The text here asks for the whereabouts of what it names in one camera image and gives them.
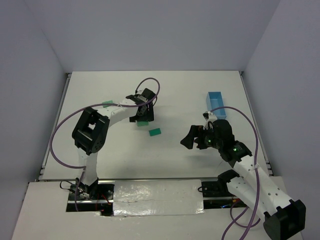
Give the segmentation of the light green rectangular block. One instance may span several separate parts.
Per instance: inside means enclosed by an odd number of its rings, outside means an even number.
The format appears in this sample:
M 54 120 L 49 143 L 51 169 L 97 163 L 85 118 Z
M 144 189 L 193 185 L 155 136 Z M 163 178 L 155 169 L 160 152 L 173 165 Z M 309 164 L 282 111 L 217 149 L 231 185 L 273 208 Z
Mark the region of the light green rectangular block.
M 148 121 L 137 121 L 136 122 L 136 125 L 138 127 L 144 127 L 144 126 L 148 126 L 149 125 L 149 122 Z

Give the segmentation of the dark green rectangular block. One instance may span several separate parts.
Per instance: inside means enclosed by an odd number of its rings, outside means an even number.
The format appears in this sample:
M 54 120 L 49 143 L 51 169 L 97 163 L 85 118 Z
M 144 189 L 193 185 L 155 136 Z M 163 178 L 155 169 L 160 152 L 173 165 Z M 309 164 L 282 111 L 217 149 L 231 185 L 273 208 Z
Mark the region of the dark green rectangular block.
M 160 128 L 155 128 L 155 129 L 149 130 L 149 136 L 150 137 L 154 137 L 154 136 L 160 135 L 161 133 L 162 132 L 161 132 Z

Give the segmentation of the blue plastic box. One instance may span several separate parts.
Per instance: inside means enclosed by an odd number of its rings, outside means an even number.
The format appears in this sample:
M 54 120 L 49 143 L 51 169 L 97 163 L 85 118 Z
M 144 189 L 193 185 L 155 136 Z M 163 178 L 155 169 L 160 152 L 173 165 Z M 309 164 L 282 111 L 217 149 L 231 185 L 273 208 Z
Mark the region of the blue plastic box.
M 217 109 L 213 111 L 213 114 L 218 118 L 225 120 L 227 118 L 227 114 L 225 109 L 223 108 L 224 102 L 222 98 L 222 93 L 220 91 L 209 91 L 206 97 L 206 106 L 207 110 L 211 111 L 213 109 Z

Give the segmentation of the small green cube block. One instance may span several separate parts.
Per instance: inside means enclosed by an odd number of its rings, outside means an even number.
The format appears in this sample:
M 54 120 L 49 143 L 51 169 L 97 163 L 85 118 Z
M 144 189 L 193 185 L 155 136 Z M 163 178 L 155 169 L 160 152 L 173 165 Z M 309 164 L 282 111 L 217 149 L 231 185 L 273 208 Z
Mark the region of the small green cube block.
M 107 108 L 109 106 L 109 102 L 108 101 L 105 101 L 102 103 L 102 107 L 103 108 Z

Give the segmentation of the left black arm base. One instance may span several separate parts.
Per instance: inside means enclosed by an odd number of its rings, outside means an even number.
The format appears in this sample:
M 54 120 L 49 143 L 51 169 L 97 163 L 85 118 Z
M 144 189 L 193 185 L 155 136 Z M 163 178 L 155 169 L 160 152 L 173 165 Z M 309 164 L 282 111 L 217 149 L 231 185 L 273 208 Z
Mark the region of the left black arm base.
M 76 185 L 75 182 L 67 180 L 62 180 L 59 183 L 59 188 L 68 192 L 66 212 L 77 212 L 78 209 L 78 212 L 99 212 L 106 217 L 114 215 L 114 184 L 99 183 L 97 190 L 93 191 L 93 195 L 89 195 L 79 188 L 75 204 Z

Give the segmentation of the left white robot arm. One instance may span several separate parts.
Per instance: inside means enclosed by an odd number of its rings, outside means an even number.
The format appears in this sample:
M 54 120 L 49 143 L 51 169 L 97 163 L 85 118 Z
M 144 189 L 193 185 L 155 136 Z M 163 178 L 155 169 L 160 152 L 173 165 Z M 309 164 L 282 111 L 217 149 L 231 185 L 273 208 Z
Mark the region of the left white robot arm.
M 85 167 L 83 177 L 76 180 L 84 193 L 91 196 L 98 189 L 98 152 L 105 145 L 109 128 L 125 119 L 131 123 L 152 122 L 156 97 L 153 91 L 145 88 L 107 108 L 87 107 L 83 110 L 71 136 L 77 148 L 78 162 Z

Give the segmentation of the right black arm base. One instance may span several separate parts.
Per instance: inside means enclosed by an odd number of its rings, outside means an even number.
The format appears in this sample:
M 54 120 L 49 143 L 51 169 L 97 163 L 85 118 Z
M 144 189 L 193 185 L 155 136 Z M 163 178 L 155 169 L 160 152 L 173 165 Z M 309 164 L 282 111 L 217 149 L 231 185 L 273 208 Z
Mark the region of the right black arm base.
M 217 180 L 202 181 L 198 192 L 202 193 L 203 206 L 208 209 L 229 209 L 233 203 L 238 201 L 237 208 L 244 208 L 246 205 L 236 196 L 232 195 L 227 188 L 227 183 L 240 175 L 234 170 L 227 170 L 221 173 Z

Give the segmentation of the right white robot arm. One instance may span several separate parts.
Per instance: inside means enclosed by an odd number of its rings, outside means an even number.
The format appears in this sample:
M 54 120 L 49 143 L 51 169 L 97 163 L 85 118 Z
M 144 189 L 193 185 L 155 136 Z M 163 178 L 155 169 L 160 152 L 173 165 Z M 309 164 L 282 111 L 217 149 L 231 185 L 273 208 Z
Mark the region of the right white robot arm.
M 293 200 L 257 163 L 247 146 L 235 139 L 225 119 L 192 125 L 181 142 L 187 149 L 214 148 L 231 169 L 220 174 L 227 191 L 238 197 L 262 221 L 272 240 L 287 240 L 305 228 L 306 206 Z

